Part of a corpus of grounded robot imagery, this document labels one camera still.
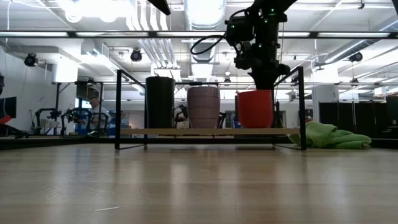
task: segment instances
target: red object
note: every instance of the red object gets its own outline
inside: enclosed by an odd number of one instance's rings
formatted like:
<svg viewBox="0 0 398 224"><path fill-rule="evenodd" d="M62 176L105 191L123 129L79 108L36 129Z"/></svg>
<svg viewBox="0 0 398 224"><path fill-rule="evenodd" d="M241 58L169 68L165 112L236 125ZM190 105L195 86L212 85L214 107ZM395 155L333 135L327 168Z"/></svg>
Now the red object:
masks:
<svg viewBox="0 0 398 224"><path fill-rule="evenodd" d="M269 128L272 125L272 92L256 90L238 93L239 122L244 128Z"/></svg>
<svg viewBox="0 0 398 224"><path fill-rule="evenodd" d="M0 124L6 124L8 121L10 121L12 119L11 116L7 115L3 118L0 119Z"/></svg>

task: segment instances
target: green cloth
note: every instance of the green cloth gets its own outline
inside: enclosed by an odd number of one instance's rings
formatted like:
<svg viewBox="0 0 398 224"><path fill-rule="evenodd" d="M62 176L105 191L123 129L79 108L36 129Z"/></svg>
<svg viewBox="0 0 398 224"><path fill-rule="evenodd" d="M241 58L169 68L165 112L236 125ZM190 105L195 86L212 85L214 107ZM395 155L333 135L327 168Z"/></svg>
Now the green cloth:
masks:
<svg viewBox="0 0 398 224"><path fill-rule="evenodd" d="M369 147L371 138L354 134L349 131L337 130L337 127L331 124L321 124L316 121L310 121L305 124L307 135L307 146L327 149L364 149ZM300 135L292 134L289 139L300 145Z"/></svg>

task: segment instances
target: ceiling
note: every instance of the ceiling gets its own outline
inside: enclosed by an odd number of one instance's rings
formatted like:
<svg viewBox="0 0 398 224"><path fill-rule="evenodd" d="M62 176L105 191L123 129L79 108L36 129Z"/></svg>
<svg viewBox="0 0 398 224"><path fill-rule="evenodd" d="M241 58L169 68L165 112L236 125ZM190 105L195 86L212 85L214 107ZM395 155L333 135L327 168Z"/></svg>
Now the ceiling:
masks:
<svg viewBox="0 0 398 224"><path fill-rule="evenodd" d="M120 6L127 3L125 0L114 0ZM183 1L168 0L171 5L172 14L167 18L167 25L171 30L186 30L184 19ZM227 0L225 19L233 12L244 9L252 3L246 0ZM398 20L391 0L365 0L365 8L358 9L359 0L298 0L287 12L289 21L280 24L280 30L321 30L321 31L369 31L375 30L386 21ZM80 22L70 23L65 19L63 9L56 8L55 1L41 0L0 0L0 30L128 30L126 18L123 17L122 8L118 9L117 18L112 23L103 22L99 17L84 17ZM90 60L89 55L81 54L81 43L83 39L9 39L8 46L54 46L80 60L79 75L95 77L97 80L113 81L114 74L104 65ZM151 61L146 54L140 62L132 62L129 58L133 48L140 47L136 39L95 39L96 46L106 44L110 49L110 57L123 69L131 72L138 80L143 81L150 75ZM305 67L305 79L312 81L313 73L316 73L318 57L329 54L340 47L350 43L350 40L279 40L283 44L281 61L291 68L297 65ZM357 76L370 71L378 71L383 66L398 61L398 51L392 50L388 54L384 52L398 46L398 40L382 40L364 50L362 62L354 63L340 61L333 66L338 69L339 81L348 82L352 76ZM172 39L172 47L181 67L182 78L191 74L191 60L189 54L189 43L187 40ZM225 72L230 72L232 81L251 82L248 71L237 70L233 63L233 49L222 42L216 47L216 58L212 70L213 80L222 81ZM392 66L386 72L379 72L361 82L378 82L386 78L398 75L398 67Z"/></svg>

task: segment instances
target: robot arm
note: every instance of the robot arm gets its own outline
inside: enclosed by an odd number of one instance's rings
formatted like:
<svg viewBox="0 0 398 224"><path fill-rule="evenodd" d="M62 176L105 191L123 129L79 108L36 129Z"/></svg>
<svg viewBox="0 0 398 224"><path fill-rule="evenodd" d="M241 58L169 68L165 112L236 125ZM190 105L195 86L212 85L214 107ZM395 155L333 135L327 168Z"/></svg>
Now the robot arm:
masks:
<svg viewBox="0 0 398 224"><path fill-rule="evenodd" d="M255 0L252 6L235 12L226 21L224 35L204 37L192 45L191 54L198 55L212 49L222 39L226 39L236 51L236 68L247 70L254 79L258 90L271 90L280 75L286 75L290 68L277 60L279 23L287 22L284 13L296 0ZM194 48L203 40L219 38L211 47L201 52Z"/></svg>

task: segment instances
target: black pot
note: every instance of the black pot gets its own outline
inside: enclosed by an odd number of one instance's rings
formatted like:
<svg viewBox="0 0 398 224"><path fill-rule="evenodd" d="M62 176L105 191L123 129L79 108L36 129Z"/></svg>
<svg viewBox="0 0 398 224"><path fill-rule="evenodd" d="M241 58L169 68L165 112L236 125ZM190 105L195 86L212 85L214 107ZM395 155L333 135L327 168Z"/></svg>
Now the black pot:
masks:
<svg viewBox="0 0 398 224"><path fill-rule="evenodd" d="M147 128L173 128L175 80L146 78Z"/></svg>

